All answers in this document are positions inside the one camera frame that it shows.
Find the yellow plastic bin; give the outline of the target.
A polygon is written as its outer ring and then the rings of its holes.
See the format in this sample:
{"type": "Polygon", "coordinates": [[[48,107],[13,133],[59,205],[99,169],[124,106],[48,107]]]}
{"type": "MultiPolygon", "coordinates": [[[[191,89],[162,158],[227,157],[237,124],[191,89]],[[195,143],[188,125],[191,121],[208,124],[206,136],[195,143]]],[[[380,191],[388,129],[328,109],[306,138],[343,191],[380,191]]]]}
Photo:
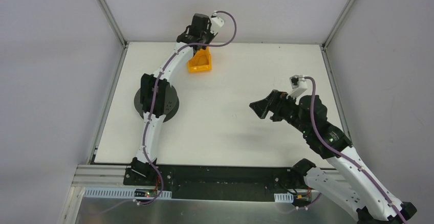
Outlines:
{"type": "Polygon", "coordinates": [[[190,73],[207,72],[212,70],[212,57],[209,60],[197,60],[194,56],[187,62],[187,69],[190,73]]]}

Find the black cable spool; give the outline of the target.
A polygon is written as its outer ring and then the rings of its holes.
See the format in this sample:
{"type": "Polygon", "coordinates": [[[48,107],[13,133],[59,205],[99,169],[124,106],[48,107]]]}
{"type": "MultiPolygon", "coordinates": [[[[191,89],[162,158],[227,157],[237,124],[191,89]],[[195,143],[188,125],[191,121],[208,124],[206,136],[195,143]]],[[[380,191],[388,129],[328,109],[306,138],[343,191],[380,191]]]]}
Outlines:
{"type": "MultiPolygon", "coordinates": [[[[138,89],[134,96],[134,108],[139,114],[142,120],[144,120],[145,113],[150,112],[150,108],[153,101],[154,87],[149,87],[144,93],[141,89],[138,89]]],[[[157,118],[164,115],[163,122],[168,122],[178,112],[180,101],[177,95],[177,91],[174,87],[168,86],[163,89],[163,93],[157,92],[154,102],[153,115],[157,118]]]]}

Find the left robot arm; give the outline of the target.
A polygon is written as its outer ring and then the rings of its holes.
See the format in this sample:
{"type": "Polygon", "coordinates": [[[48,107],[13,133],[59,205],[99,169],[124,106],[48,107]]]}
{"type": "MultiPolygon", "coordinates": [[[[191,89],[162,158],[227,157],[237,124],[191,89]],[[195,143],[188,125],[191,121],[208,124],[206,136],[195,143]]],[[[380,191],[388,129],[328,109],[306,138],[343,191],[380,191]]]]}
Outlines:
{"type": "Polygon", "coordinates": [[[140,103],[144,120],[142,143],[126,168],[124,185],[148,186],[157,182],[158,142],[164,121],[174,116],[179,98],[172,84],[181,67],[195,54],[210,45],[225,21],[213,12],[210,16],[196,13],[190,25],[177,37],[168,59],[151,74],[140,79],[140,103]]]}

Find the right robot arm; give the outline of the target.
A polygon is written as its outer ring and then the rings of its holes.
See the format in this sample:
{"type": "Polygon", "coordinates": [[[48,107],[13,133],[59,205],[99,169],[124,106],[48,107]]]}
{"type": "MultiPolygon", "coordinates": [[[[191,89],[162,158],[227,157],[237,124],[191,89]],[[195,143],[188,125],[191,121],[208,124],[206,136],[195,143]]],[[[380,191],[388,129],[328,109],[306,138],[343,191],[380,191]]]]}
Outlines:
{"type": "Polygon", "coordinates": [[[395,197],[370,171],[351,140],[327,119],[327,108],[316,94],[302,96],[273,90],[249,107],[260,118],[272,113],[273,122],[286,121],[302,133],[309,148],[332,165],[348,186],[328,178],[311,161],[292,167],[291,183],[306,185],[332,200],[358,223],[408,223],[416,214],[413,203],[395,197]]]}

